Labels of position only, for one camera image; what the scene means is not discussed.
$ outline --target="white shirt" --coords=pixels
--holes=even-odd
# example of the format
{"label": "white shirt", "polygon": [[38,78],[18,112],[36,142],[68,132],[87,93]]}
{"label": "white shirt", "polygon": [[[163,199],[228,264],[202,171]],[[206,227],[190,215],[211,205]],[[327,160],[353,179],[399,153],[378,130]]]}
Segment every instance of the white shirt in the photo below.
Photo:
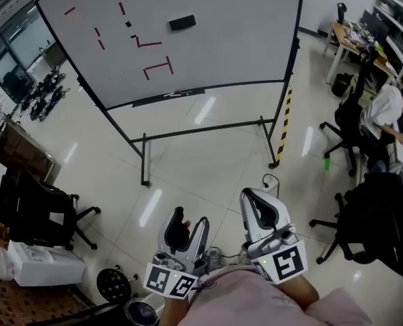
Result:
{"label": "white shirt", "polygon": [[392,125],[402,115],[402,110],[403,98],[400,91],[396,87],[385,85],[371,104],[362,111],[361,125],[380,139],[381,129],[376,125]]}

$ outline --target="black trash can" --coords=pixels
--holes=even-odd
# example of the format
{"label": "black trash can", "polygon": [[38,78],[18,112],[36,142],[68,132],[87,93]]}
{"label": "black trash can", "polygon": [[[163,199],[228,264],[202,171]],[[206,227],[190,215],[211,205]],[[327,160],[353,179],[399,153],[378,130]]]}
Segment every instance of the black trash can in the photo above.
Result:
{"label": "black trash can", "polygon": [[338,73],[336,76],[336,80],[331,87],[331,92],[338,97],[343,96],[343,94],[348,89],[351,84],[353,75],[348,75],[347,73]]}

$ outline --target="person's hand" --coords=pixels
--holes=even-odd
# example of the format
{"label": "person's hand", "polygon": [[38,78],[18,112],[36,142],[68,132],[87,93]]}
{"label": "person's hand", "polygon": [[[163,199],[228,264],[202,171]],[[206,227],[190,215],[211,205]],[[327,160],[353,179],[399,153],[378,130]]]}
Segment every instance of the person's hand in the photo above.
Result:
{"label": "person's hand", "polygon": [[395,138],[397,141],[399,141],[403,145],[403,134],[402,133],[396,133]]}

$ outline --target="person sitting at desk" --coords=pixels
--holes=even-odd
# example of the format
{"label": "person sitting at desk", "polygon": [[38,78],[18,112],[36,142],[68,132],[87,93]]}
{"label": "person sitting at desk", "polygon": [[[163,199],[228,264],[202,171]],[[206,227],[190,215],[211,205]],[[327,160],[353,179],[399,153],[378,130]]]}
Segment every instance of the person sitting at desk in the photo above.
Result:
{"label": "person sitting at desk", "polygon": [[403,87],[385,85],[378,96],[361,113],[360,129],[363,135],[363,152],[369,157],[371,168],[377,160],[389,166],[389,154],[386,146],[395,139],[403,144],[403,134],[396,132],[391,125],[397,121],[403,111]]}

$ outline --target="white box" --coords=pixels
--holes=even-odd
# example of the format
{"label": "white box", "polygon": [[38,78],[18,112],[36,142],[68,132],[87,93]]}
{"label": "white box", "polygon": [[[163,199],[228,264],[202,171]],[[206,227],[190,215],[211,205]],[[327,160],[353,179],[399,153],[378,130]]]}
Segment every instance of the white box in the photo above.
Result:
{"label": "white box", "polygon": [[10,240],[8,254],[20,286],[55,286],[82,281],[85,263],[65,249],[28,246]]}

